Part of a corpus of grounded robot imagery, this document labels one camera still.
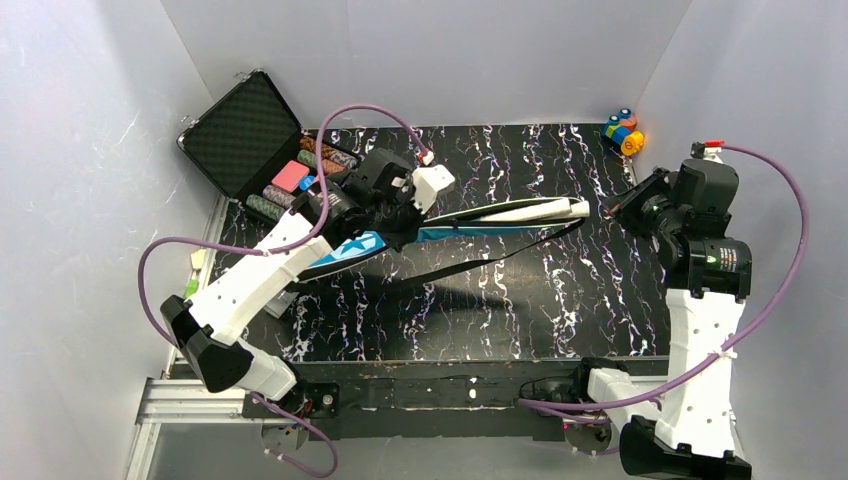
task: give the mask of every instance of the black strap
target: black strap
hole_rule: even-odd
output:
[[[500,262],[501,260],[506,260],[518,253],[527,250],[528,248],[533,248],[535,246],[541,245],[545,242],[549,242],[551,240],[555,240],[560,237],[564,237],[569,233],[580,228],[583,223],[586,222],[585,218],[581,218],[573,223],[568,224],[564,228],[557,230],[556,232],[548,235],[547,237],[542,238],[541,240],[537,240],[529,245],[525,245],[518,250],[515,250],[512,253],[504,255],[499,258],[487,258],[487,259],[478,259],[478,260],[469,260],[467,262],[457,263],[456,265],[451,265],[449,267],[440,268],[438,270],[434,270],[429,273],[424,273],[422,275],[417,275],[415,277],[409,277],[403,279],[399,282],[392,282],[386,285],[380,285],[379,291],[375,292],[366,292],[367,296],[376,296],[376,295],[384,295],[389,292],[396,292],[398,290],[405,290],[407,288],[417,287],[424,283],[433,282],[439,280],[441,278],[449,277],[451,275],[456,275],[457,273],[467,272],[468,270],[472,270],[474,268],[479,268],[486,266],[490,263]],[[298,292],[298,293],[335,293],[338,289],[332,287],[325,287],[323,285],[316,285],[314,283],[294,283],[286,287],[287,292]]]

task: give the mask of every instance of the white wall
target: white wall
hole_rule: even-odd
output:
[[[601,121],[688,1],[162,0],[209,91],[263,66],[306,127],[370,102],[414,125]],[[353,112],[336,126],[393,125]]]
[[[122,475],[168,351],[136,262],[203,232],[215,192],[174,138],[210,105],[158,2],[0,2],[3,478]],[[153,299],[184,288],[187,253],[155,256]]]
[[[738,347],[734,409],[761,479],[845,478],[846,25],[846,2],[695,0],[636,108],[647,137],[635,162],[641,178],[655,164],[678,167],[693,140],[724,138],[779,158],[811,204],[797,281]],[[789,266],[798,208],[769,167],[723,158],[741,179],[730,234],[754,255],[750,320]]]

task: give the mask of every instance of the white backdrop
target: white backdrop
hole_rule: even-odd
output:
[[[354,102],[413,125],[601,121],[633,105],[689,1],[162,0],[206,86],[264,67],[306,127]],[[386,126],[345,114],[336,126]]]
[[[138,257],[201,235],[214,204],[174,146],[208,91],[158,2],[111,3],[0,2],[3,478],[122,476],[168,352],[142,317]],[[154,301],[185,287],[187,255],[155,254]]]

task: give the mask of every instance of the zip tie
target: zip tie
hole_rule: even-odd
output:
[[[718,347],[715,350],[713,350],[713,353],[718,355],[719,358],[729,358],[731,360],[736,360],[736,357],[739,356],[739,355],[736,354],[736,352],[733,351],[732,348],[727,349],[727,350],[722,350],[721,347]]]

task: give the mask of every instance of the cable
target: cable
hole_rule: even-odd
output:
[[[576,423],[585,423],[587,425],[606,425],[610,423],[609,418],[586,418],[580,417],[577,415],[569,415],[567,413],[560,412],[558,410],[554,410],[552,408],[547,407],[533,407],[534,410],[538,410],[542,413],[547,413],[548,415],[553,415],[555,417],[564,418],[566,420],[571,420]]]
[[[290,457],[290,456],[288,456],[284,453],[281,453],[278,450],[274,450],[274,449],[269,448],[268,449],[269,452],[273,453],[275,457],[278,457],[281,460],[284,460],[284,461],[291,463],[295,467],[303,470],[304,472],[308,473],[309,475],[312,475],[315,478],[327,478],[330,475],[332,475],[333,472],[336,471],[336,468],[339,466],[339,452],[338,452],[338,450],[336,450],[336,446],[333,444],[332,440],[330,440],[330,438],[327,437],[327,435],[325,435],[324,432],[322,432],[321,430],[318,429],[318,427],[313,426],[309,422],[305,422],[305,421],[301,420],[300,418],[292,415],[291,413],[283,410],[282,408],[274,405],[273,403],[271,403],[267,399],[265,399],[265,397],[263,397],[262,395],[260,395],[256,392],[253,392],[252,395],[253,395],[253,398],[255,398],[259,403],[264,405],[265,408],[267,408],[268,410],[271,410],[272,412],[276,413],[277,415],[282,415],[282,416],[288,418],[289,420],[291,420],[295,423],[299,423],[305,429],[309,430],[310,432],[314,433],[315,435],[318,435],[321,438],[321,440],[324,440],[324,443],[326,443],[327,446],[330,447],[330,452],[333,454],[333,466],[330,467],[330,469],[327,470],[326,472],[318,472],[318,471],[313,470],[312,468],[307,467],[306,465],[298,462],[297,460],[293,459],[292,457]]]
[[[406,123],[406,121],[404,121],[402,118],[400,118],[397,114],[395,114],[394,112],[387,110],[383,107],[377,106],[377,105],[357,103],[357,104],[347,105],[345,107],[339,108],[338,110],[332,112],[330,115],[328,115],[326,118],[324,118],[324,121],[321,122],[321,126],[318,129],[318,134],[316,135],[317,138],[315,139],[315,157],[316,158],[321,158],[321,156],[322,156],[322,152],[321,152],[321,149],[323,147],[322,139],[324,138],[324,133],[326,132],[327,126],[330,124],[330,122],[335,117],[340,115],[341,113],[344,113],[344,112],[347,112],[347,111],[350,111],[350,110],[359,110],[359,109],[373,110],[375,112],[380,112],[380,113],[382,113],[386,116],[391,117],[396,122],[398,122],[407,131],[407,133],[409,133],[409,136],[412,137],[412,139],[415,141],[415,143],[418,144],[418,148],[420,149],[419,153],[421,155],[424,155],[425,153],[432,153],[430,151],[430,149],[428,149],[424,145],[424,142],[421,141],[421,139],[418,137],[418,135],[415,133],[415,131],[412,129],[412,127],[408,123]],[[275,255],[275,254],[287,252],[289,250],[293,250],[293,249],[295,249],[295,248],[297,248],[301,245],[304,245],[306,242],[315,238],[318,235],[318,233],[321,231],[321,229],[324,227],[324,223],[327,221],[327,216],[329,215],[329,211],[330,211],[329,196],[327,195],[327,181],[324,178],[324,166],[322,165],[321,162],[316,162],[315,169],[318,171],[318,183],[321,186],[321,197],[323,199],[322,202],[321,202],[321,216],[318,218],[318,222],[316,222],[315,226],[312,227],[312,230],[310,230],[309,233],[307,233],[306,236],[304,236],[303,238],[301,238],[301,239],[299,239],[299,240],[297,240],[293,243],[290,243],[288,245],[283,245],[282,247],[269,249],[267,253]],[[150,245],[147,246],[147,248],[144,249],[144,251],[141,253],[141,257],[138,260],[138,297],[139,297],[139,300],[141,300],[141,308],[144,311],[144,315],[147,317],[147,320],[150,322],[150,325],[153,326],[153,328],[159,333],[159,335],[162,336],[162,338],[164,338],[166,341],[168,341],[168,343],[170,343],[171,345],[174,345],[176,347],[177,345],[176,345],[176,342],[174,341],[174,339],[171,338],[171,336],[168,334],[167,330],[165,330],[165,328],[156,320],[156,317],[153,315],[153,311],[150,309],[150,304],[147,301],[147,291],[144,288],[144,269],[145,269],[145,266],[147,265],[147,260],[148,260],[148,258],[150,258],[150,254],[153,253],[153,250],[155,250],[156,248],[158,248],[162,245],[165,245],[166,243],[183,243],[183,244],[186,244],[186,245],[194,245],[194,246],[201,247],[201,248],[209,248],[209,249],[213,249],[213,250],[218,250],[218,251],[227,252],[227,253],[235,253],[235,254],[239,254],[239,255],[265,255],[266,252],[264,252],[262,250],[253,249],[253,248],[234,247],[234,246],[230,246],[230,245],[223,245],[223,244],[220,244],[220,243],[207,242],[205,240],[199,240],[199,239],[188,238],[188,237],[164,237],[164,238],[160,238],[159,240],[152,242]],[[257,394],[256,392],[252,392],[252,394],[253,394],[253,397],[256,398],[259,401],[259,403],[264,405],[265,408],[267,408],[268,410],[271,410],[272,412],[274,412],[278,415],[282,415],[282,416],[284,416],[284,417],[286,417],[290,420],[293,420],[295,422],[297,422],[299,420],[296,416],[292,415],[289,412],[284,411],[283,409],[279,408],[278,406],[274,405],[273,403],[267,401],[264,397]],[[331,475],[336,470],[336,467],[338,466],[338,452],[336,451],[335,445],[333,445],[333,442],[326,435],[324,435],[324,433],[321,432],[318,428],[316,428],[312,425],[309,425],[306,422],[303,422],[302,425],[304,427],[306,427],[307,430],[318,435],[322,440],[324,440],[324,442],[327,443],[327,446],[330,447],[330,451],[333,453],[333,467],[326,473],[320,473],[320,472],[316,472],[315,470],[312,470],[311,468],[309,468],[306,465],[298,462],[297,460],[294,460],[291,457],[288,457],[288,456],[283,455],[281,453],[278,456],[281,456],[283,459],[288,460],[294,466],[298,467],[299,469],[303,470],[304,472],[306,472],[309,475],[312,475],[314,477],[324,478],[324,477]]]
[[[734,152],[750,155],[771,165],[775,170],[777,170],[778,173],[780,173],[781,176],[783,176],[783,178],[786,180],[786,183],[789,184],[789,188],[791,188],[792,193],[795,194],[795,199],[798,201],[798,208],[801,211],[801,236],[798,240],[798,249],[795,251],[795,258],[792,260],[792,265],[789,267],[789,271],[786,273],[786,278],[783,279],[783,283],[780,284],[780,288],[777,289],[777,292],[775,292],[774,296],[771,298],[771,300],[769,300],[765,308],[763,308],[763,310],[757,315],[757,317],[747,327],[742,329],[742,331],[730,337],[730,339],[728,339],[721,345],[722,352],[725,352],[737,343],[741,342],[742,339],[750,335],[751,332],[756,330],[757,327],[759,327],[763,323],[763,321],[765,321],[766,317],[771,314],[772,310],[774,310],[774,307],[786,294],[786,290],[789,288],[789,285],[795,279],[795,275],[798,273],[798,268],[801,265],[801,260],[804,258],[804,253],[807,250],[807,242],[810,235],[810,210],[809,206],[807,205],[807,199],[801,192],[800,185],[798,185],[798,182],[795,180],[789,170],[786,169],[786,167],[784,167],[772,158],[769,158],[761,153],[749,150],[747,148],[732,147],[727,145],[722,146],[722,148],[725,150],[731,150]],[[628,405],[635,405],[640,402],[650,401],[654,397],[658,397],[673,388],[679,387],[680,385],[686,383],[696,375],[706,370],[707,367],[712,365],[716,360],[719,359],[719,357],[720,356],[718,354],[711,353],[707,355],[707,358],[705,358],[701,363],[694,366],[691,370],[684,373],[683,375],[675,378],[674,380],[671,380],[670,382],[666,383],[661,387],[651,390],[650,392],[643,393],[641,395],[636,395],[635,397],[631,398],[602,403],[555,403],[542,402],[539,400],[520,399],[518,400],[518,404],[529,408],[544,407],[546,409],[562,409],[575,411],[596,411],[606,410],[610,408],[621,408],[626,407]]]

